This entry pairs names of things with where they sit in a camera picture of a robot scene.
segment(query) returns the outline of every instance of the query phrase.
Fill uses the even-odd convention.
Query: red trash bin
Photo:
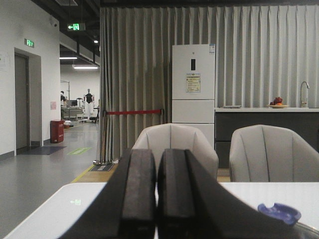
[[[64,120],[51,120],[50,122],[50,138],[51,143],[59,143],[63,141],[64,129],[63,129]]]

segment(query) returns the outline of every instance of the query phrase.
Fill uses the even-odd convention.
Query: exit sign
[[[29,46],[29,47],[34,48],[34,42],[29,40],[29,39],[24,39],[24,44]]]
[[[67,27],[68,31],[85,31],[85,23],[70,23]]]

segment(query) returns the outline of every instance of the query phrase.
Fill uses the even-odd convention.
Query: red rope barrier
[[[142,115],[142,114],[161,114],[161,110],[151,111],[109,111],[107,115]]]

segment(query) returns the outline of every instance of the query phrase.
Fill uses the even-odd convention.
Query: gray door
[[[15,55],[15,138],[16,148],[30,146],[28,59]]]

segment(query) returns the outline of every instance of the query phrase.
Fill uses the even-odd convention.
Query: white table
[[[67,184],[53,194],[4,239],[55,239],[86,210],[105,183]],[[302,213],[299,220],[319,229],[319,183],[221,183],[239,199],[257,209],[264,203],[282,203]]]

